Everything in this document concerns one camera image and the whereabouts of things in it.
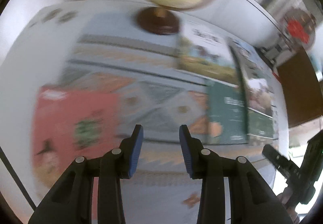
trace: photo on book cover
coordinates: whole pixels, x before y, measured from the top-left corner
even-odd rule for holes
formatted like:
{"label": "photo on book cover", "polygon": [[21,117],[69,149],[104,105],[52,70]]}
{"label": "photo on book cover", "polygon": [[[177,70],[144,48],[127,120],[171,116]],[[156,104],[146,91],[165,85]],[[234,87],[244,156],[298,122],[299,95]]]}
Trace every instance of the photo on book cover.
{"label": "photo on book cover", "polygon": [[179,69],[238,85],[232,53],[225,39],[193,22],[183,24],[179,43]]}
{"label": "photo on book cover", "polygon": [[248,107],[272,117],[272,87],[265,64],[247,43],[231,40],[229,44],[240,63]]}

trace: green book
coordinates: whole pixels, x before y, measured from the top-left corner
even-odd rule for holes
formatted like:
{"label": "green book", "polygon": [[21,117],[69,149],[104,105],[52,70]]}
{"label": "green book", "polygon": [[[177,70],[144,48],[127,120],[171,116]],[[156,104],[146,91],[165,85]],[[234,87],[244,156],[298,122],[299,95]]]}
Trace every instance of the green book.
{"label": "green book", "polygon": [[273,135],[273,119],[248,108],[248,136],[250,145],[271,144]]}
{"label": "green book", "polygon": [[209,144],[248,143],[246,109],[241,87],[209,81]]}

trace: metal screw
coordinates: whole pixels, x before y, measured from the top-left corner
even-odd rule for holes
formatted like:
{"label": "metal screw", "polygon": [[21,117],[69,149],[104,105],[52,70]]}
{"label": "metal screw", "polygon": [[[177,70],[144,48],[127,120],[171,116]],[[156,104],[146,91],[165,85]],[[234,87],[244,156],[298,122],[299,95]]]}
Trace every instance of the metal screw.
{"label": "metal screw", "polygon": [[205,148],[205,149],[201,150],[201,154],[207,156],[207,155],[211,154],[211,151],[209,151],[208,149]]}
{"label": "metal screw", "polygon": [[118,154],[120,154],[121,153],[121,149],[120,148],[114,148],[113,150],[112,150],[112,154],[114,154],[114,155],[118,155]]}
{"label": "metal screw", "polygon": [[76,163],[82,163],[84,161],[84,157],[83,156],[78,156],[76,159],[75,159],[75,162]]}
{"label": "metal screw", "polygon": [[242,164],[246,163],[247,162],[247,159],[244,157],[244,156],[240,156],[238,157],[238,161]]}

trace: hand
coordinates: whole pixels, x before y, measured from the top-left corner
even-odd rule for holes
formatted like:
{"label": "hand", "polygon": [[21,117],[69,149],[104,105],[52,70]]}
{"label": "hand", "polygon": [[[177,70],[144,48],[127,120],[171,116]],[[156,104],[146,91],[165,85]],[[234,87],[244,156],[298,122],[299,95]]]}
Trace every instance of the hand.
{"label": "hand", "polygon": [[[287,201],[292,196],[292,194],[293,194],[293,191],[291,190],[291,188],[286,187],[282,193],[277,195],[277,198],[285,207]],[[299,224],[299,217],[298,217],[297,212],[295,211],[295,208],[289,207],[286,210],[287,210],[287,213],[290,215],[290,218],[292,219],[293,223]]]}

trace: book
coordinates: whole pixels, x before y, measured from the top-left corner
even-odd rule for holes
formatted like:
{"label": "book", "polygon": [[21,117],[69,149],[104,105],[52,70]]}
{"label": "book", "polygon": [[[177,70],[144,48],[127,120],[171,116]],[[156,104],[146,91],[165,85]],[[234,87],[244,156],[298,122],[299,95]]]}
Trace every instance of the book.
{"label": "book", "polygon": [[210,81],[208,144],[248,143],[243,89]]}
{"label": "book", "polygon": [[273,0],[266,8],[276,21],[280,21],[291,7],[298,7],[303,0]]}
{"label": "book", "polygon": [[271,143],[274,137],[271,70],[251,45],[234,39],[229,39],[228,43],[240,66],[247,105],[249,143]]}
{"label": "book", "polygon": [[235,86],[239,83],[226,40],[204,25],[183,23],[178,58],[180,70]]}
{"label": "book", "polygon": [[119,146],[118,103],[116,93],[40,89],[33,117],[32,162],[41,199],[75,158],[100,157]]}

